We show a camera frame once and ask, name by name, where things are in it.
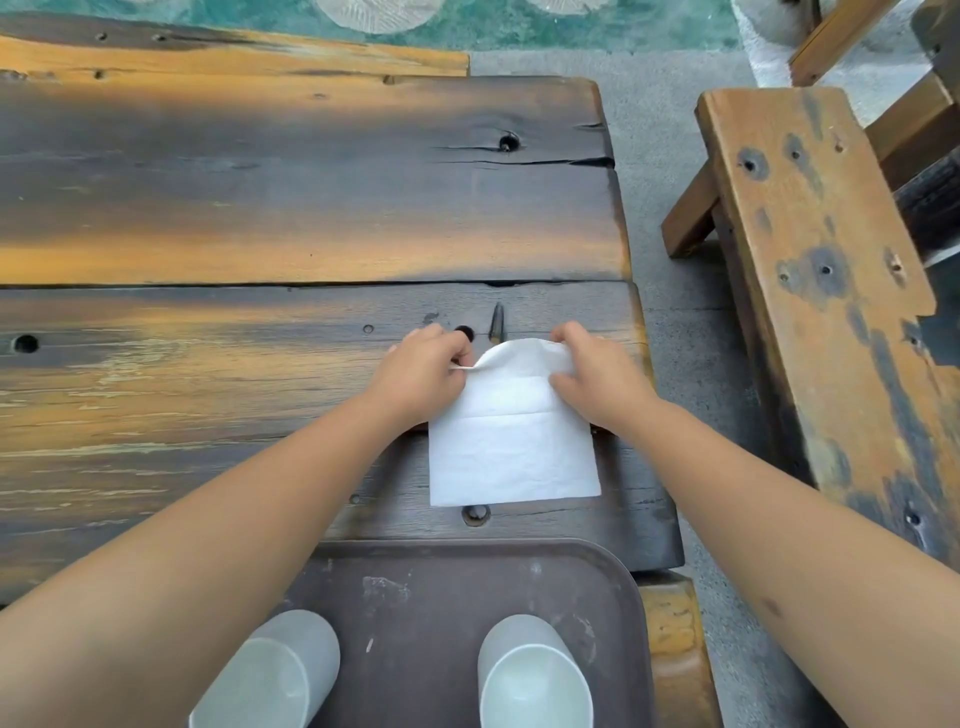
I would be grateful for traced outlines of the person's right hand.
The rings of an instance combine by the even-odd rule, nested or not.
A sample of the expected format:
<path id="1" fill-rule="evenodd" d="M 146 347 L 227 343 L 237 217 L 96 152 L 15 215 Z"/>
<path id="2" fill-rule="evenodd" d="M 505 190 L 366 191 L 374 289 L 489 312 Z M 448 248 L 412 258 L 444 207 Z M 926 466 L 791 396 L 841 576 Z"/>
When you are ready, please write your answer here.
<path id="1" fill-rule="evenodd" d="M 587 331 L 578 321 L 557 325 L 551 336 L 569 350 L 573 371 L 586 389 L 586 405 L 570 405 L 592 425 L 624 440 L 642 432 L 659 402 L 635 358 L 621 346 Z"/>

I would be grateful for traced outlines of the person's left hand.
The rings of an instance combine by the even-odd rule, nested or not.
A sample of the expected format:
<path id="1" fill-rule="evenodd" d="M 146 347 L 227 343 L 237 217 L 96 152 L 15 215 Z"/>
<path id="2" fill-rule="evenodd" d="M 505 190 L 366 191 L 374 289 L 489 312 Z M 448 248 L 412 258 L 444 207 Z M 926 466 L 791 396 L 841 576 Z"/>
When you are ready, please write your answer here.
<path id="1" fill-rule="evenodd" d="M 392 345 L 366 387 L 368 398 L 394 434 L 428 423 L 449 408 L 474 363 L 471 339 L 438 323 L 416 328 Z"/>

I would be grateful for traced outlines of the white paper napkin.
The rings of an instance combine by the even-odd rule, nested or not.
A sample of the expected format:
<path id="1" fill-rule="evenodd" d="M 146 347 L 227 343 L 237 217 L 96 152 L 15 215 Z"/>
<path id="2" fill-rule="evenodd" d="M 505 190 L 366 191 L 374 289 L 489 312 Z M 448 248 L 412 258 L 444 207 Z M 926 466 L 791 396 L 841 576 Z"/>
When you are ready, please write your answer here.
<path id="1" fill-rule="evenodd" d="M 591 425 L 551 386 L 574 374 L 569 347 L 540 338 L 491 347 L 462 393 L 428 423 L 432 507 L 600 497 Z"/>

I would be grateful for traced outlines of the person's right forearm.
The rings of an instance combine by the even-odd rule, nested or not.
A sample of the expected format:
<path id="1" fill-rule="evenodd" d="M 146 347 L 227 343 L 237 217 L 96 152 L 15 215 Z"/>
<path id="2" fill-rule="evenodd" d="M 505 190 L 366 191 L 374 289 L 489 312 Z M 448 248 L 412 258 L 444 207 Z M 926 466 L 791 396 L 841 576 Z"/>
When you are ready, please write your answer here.
<path id="1" fill-rule="evenodd" d="M 847 728 L 960 728 L 960 573 L 674 404 L 618 402 L 605 426 Z"/>

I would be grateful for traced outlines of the person's left forearm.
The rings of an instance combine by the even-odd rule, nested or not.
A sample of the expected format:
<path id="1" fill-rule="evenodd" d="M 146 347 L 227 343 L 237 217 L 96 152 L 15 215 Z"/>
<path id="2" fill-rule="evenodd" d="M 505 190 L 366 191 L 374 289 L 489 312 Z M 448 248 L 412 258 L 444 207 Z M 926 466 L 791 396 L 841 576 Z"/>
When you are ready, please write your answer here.
<path id="1" fill-rule="evenodd" d="M 375 460 L 428 420 L 368 390 L 0 612 L 0 728 L 183 728 Z"/>

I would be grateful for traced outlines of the dark brown plastic tray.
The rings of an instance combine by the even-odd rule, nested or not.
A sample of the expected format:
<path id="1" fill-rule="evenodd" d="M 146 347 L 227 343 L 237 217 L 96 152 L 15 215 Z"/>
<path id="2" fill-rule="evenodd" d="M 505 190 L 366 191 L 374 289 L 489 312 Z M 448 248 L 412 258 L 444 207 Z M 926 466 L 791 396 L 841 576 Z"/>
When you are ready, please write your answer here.
<path id="1" fill-rule="evenodd" d="M 586 540 L 326 541 L 269 618 L 290 610 L 325 618 L 341 646 L 310 728 L 480 728 L 478 652 L 514 614 L 558 631 L 596 728 L 657 726 L 639 588 Z"/>

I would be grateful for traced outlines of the weathered wooden bench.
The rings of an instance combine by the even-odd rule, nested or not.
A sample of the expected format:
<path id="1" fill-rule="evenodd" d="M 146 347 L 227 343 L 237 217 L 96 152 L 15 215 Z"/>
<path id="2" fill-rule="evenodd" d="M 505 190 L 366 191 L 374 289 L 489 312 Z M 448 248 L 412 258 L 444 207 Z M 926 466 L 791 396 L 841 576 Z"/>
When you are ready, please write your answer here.
<path id="1" fill-rule="evenodd" d="M 960 371 L 892 170 L 837 87 L 718 88 L 707 161 L 664 219 L 683 258 L 716 232 L 776 459 L 960 573 Z"/>

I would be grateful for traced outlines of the wooden bench seat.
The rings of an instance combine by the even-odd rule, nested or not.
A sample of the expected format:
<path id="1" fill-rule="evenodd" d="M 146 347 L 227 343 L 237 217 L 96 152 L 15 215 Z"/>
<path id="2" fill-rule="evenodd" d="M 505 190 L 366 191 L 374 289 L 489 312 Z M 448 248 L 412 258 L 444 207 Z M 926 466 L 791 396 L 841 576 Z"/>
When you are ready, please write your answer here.
<path id="1" fill-rule="evenodd" d="M 724 728 L 693 580 L 675 571 L 636 574 L 654 681 L 657 728 Z"/>

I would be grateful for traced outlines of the translucent white plastic cup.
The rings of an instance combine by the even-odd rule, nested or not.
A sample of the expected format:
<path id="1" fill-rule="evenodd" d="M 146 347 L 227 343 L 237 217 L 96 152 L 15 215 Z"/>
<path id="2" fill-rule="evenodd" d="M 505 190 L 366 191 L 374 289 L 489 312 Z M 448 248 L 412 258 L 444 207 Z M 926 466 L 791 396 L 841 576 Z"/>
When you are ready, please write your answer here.
<path id="1" fill-rule="evenodd" d="M 307 728 L 330 696 L 340 641 L 318 613 L 270 618 L 228 661 L 188 717 L 188 728 Z"/>
<path id="2" fill-rule="evenodd" d="M 591 689 L 557 630 L 542 618 L 505 617 L 477 657 L 481 728 L 594 728 Z"/>

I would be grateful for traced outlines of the wooden chair frame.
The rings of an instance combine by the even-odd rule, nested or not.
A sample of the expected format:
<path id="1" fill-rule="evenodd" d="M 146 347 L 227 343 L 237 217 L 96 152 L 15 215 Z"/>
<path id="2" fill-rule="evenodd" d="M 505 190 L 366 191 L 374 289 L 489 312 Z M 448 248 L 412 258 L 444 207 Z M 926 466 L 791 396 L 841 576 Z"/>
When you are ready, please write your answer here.
<path id="1" fill-rule="evenodd" d="M 960 270 L 960 0 L 781 0 L 792 86 L 841 88 L 926 268 Z"/>

